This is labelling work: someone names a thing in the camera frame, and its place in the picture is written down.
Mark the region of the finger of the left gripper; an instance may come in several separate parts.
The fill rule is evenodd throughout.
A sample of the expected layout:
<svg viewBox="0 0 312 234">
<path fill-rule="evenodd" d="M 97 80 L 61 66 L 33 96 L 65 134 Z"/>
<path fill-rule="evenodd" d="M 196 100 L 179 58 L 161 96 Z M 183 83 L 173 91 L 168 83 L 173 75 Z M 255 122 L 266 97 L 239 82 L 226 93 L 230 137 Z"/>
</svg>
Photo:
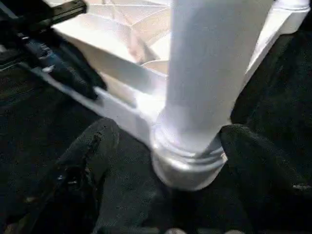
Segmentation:
<svg viewBox="0 0 312 234">
<path fill-rule="evenodd" d="M 92 80 L 80 71 L 73 69 L 45 69 L 45 73 L 58 83 L 71 88 L 89 99 L 95 100 L 97 98 Z"/>
</svg>

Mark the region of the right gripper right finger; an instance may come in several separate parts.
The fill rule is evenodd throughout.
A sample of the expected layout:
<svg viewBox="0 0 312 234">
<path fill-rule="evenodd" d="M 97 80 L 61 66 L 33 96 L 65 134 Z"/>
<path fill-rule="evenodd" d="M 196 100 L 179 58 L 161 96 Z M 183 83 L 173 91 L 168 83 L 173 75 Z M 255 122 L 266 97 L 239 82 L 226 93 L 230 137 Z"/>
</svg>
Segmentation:
<svg viewBox="0 0 312 234">
<path fill-rule="evenodd" d="M 220 140 L 254 229 L 310 234 L 312 184 L 286 152 L 241 124 L 222 127 Z"/>
</svg>

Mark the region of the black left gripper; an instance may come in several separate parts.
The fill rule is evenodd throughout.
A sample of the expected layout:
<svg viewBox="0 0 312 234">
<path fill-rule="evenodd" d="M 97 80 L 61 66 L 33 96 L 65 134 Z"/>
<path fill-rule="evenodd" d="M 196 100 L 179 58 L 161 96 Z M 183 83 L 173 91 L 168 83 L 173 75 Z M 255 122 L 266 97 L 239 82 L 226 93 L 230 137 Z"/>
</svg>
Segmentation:
<svg viewBox="0 0 312 234">
<path fill-rule="evenodd" d="M 106 83 L 72 43 L 62 40 L 53 26 L 87 12 L 83 0 L 56 6 L 44 0 L 2 0 L 0 2 L 0 42 L 22 50 L 32 67 L 73 69 L 92 87 L 107 89 Z"/>
</svg>

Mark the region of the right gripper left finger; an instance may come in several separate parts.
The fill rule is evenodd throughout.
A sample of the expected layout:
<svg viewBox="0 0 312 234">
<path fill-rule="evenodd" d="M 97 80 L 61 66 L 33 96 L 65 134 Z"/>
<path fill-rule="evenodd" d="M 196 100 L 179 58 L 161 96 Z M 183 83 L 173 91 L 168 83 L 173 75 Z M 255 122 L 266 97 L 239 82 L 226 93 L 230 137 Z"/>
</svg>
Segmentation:
<svg viewBox="0 0 312 234">
<path fill-rule="evenodd" d="M 8 209 L 9 234 L 90 234 L 100 210 L 106 159 L 119 141 L 115 121 L 89 126 Z"/>
</svg>

